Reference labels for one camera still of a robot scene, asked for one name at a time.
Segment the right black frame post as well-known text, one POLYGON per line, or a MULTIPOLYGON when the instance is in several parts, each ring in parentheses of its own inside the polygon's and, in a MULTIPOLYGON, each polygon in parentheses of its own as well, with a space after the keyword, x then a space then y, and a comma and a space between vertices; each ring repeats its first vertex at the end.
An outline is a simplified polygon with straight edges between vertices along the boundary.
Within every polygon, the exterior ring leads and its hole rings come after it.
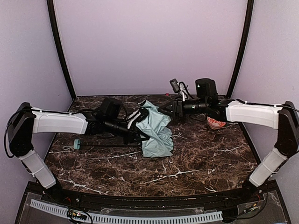
POLYGON ((251 25, 251 19, 252 19, 252 14, 253 14, 253 8, 254 8, 254 0, 248 0, 247 1, 247 7, 246 7, 246 13, 245 13, 245 19, 244 19, 244 25, 242 29, 242 35, 241 35, 241 40, 240 40, 240 45, 235 61, 235 66, 233 69, 232 77, 230 79, 230 83, 228 86, 228 90, 226 93, 227 98, 231 98, 236 86, 236 82, 238 79, 238 75, 241 69, 242 65, 242 60, 243 56, 245 53, 246 45, 247 45, 247 40, 249 36, 249 30, 250 30, 250 25, 251 25))

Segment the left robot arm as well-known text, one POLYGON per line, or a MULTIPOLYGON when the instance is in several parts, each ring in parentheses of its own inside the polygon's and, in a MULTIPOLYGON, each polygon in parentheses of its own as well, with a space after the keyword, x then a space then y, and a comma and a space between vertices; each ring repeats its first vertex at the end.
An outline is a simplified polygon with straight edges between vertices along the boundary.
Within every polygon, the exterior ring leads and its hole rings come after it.
POLYGON ((100 107, 78 112, 58 112, 34 108, 28 102, 20 105, 7 122, 4 132, 4 150, 8 158, 17 157, 45 189, 59 189, 59 181, 35 151, 32 135, 35 133, 72 133, 94 136, 110 133, 123 138, 123 143, 142 142, 149 136, 136 126, 144 121, 149 111, 141 108, 120 119, 123 103, 104 98, 100 107))

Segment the black curved front rail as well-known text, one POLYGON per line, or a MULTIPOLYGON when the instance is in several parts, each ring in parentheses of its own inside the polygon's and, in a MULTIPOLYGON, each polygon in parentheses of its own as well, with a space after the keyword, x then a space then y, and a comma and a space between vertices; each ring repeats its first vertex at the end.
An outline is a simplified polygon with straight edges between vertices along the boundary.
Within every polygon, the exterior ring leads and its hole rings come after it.
POLYGON ((235 210, 242 203, 257 201, 260 205, 266 197, 261 192, 244 196, 242 189, 229 190, 220 193, 209 193, 193 196, 171 196, 171 197, 129 197, 129 196, 107 196, 100 194, 83 193, 78 191, 60 189, 45 190, 37 186, 36 190, 42 194, 42 198, 51 201, 65 203, 72 207, 87 210, 133 209, 133 210, 178 210, 191 208, 204 208, 205 210, 235 210))

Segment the left black frame post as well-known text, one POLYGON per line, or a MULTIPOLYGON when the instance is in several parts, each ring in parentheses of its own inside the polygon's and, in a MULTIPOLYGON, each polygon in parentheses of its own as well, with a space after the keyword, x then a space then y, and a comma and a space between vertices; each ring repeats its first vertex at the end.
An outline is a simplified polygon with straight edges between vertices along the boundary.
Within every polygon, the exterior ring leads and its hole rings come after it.
POLYGON ((56 46, 56 51, 58 55, 58 59, 60 62, 60 66, 63 72, 64 80, 67 85, 68 92, 70 94, 70 97, 72 100, 75 100, 77 98, 74 86, 71 81, 71 76, 68 70, 68 66, 66 63, 65 55, 64 55, 64 50, 60 38, 60 33, 59 33, 59 28, 58 28, 58 22, 57 22, 57 17, 56 17, 56 11, 55 11, 55 6, 54 6, 54 1, 53 0, 47 0, 47 9, 48 9, 48 14, 49 14, 49 19, 50 19, 50 25, 51 25, 51 30, 52 30, 52 35, 54 39, 54 43, 56 46))

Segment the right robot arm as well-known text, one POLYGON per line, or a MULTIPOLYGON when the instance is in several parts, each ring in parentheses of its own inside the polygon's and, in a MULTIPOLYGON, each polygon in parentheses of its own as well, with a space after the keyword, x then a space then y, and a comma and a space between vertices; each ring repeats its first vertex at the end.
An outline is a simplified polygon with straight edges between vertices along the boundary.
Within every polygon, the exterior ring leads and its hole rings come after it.
POLYGON ((299 150, 299 116, 298 110, 290 101, 283 104, 259 104, 242 101, 240 99, 220 100, 218 98, 215 81, 201 78, 195 81, 196 99, 186 99, 182 85, 176 79, 170 80, 175 93, 181 95, 159 107, 159 112, 171 116, 204 114, 216 121, 242 122, 261 125, 278 131, 277 142, 274 148, 251 173, 246 188, 261 186, 273 173, 275 173, 289 158, 299 150))

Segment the black frame post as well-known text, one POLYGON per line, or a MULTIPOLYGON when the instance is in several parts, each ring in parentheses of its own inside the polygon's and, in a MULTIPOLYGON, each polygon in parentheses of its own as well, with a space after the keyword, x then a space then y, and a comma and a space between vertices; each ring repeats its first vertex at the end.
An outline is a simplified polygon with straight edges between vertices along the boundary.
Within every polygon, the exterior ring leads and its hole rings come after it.
POLYGON ((71 76, 68 70, 68 66, 66 63, 65 55, 64 55, 64 50, 60 38, 60 33, 59 33, 59 28, 58 28, 58 22, 57 22, 57 17, 56 17, 56 11, 55 11, 55 6, 54 6, 54 1, 53 0, 47 0, 47 9, 48 9, 48 14, 49 14, 49 19, 50 19, 50 25, 51 25, 51 30, 52 30, 52 35, 54 39, 54 43, 56 46, 56 51, 58 55, 58 59, 60 62, 60 66, 63 72, 64 80, 67 85, 68 92, 70 94, 70 97, 72 100, 75 100, 77 98, 74 86, 71 81, 71 76))
POLYGON ((230 79, 230 83, 228 86, 228 90, 226 93, 227 98, 231 98, 236 86, 236 82, 238 79, 238 75, 241 69, 242 65, 242 60, 243 56, 245 53, 246 45, 247 45, 247 40, 249 36, 249 30, 250 30, 250 25, 251 25, 251 19, 252 19, 252 14, 253 14, 253 8, 254 8, 254 0, 248 0, 247 1, 247 7, 246 7, 246 13, 245 13, 245 19, 244 19, 244 25, 242 29, 242 35, 241 35, 241 40, 240 40, 240 45, 235 61, 235 66, 233 69, 232 77, 230 79))

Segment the mint green folding umbrella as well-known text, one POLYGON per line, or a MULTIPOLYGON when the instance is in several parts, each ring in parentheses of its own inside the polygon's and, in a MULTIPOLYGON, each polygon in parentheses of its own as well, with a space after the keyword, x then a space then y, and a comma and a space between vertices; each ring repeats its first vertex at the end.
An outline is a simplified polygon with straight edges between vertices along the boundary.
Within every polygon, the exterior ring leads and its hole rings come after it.
POLYGON ((129 130, 140 130, 141 134, 149 136, 149 140, 140 142, 144 157, 157 158, 172 156, 174 147, 171 138, 172 132, 167 127, 171 118, 158 111, 158 107, 150 101, 139 103, 140 109, 149 111, 148 117, 142 122, 134 121, 131 128, 127 129, 128 114, 123 103, 115 98, 104 98, 100 107, 96 109, 83 109, 72 112, 71 115, 83 115, 88 122, 84 135, 97 135, 111 133, 123 138, 129 130))

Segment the red white patterned bowl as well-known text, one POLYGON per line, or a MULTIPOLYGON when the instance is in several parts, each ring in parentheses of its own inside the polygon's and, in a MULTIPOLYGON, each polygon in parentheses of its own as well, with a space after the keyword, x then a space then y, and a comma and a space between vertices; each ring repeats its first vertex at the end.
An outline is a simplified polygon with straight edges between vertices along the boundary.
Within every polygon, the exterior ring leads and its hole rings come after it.
POLYGON ((211 117, 207 117, 207 123, 213 130, 218 130, 223 128, 226 125, 226 122, 217 121, 211 117))

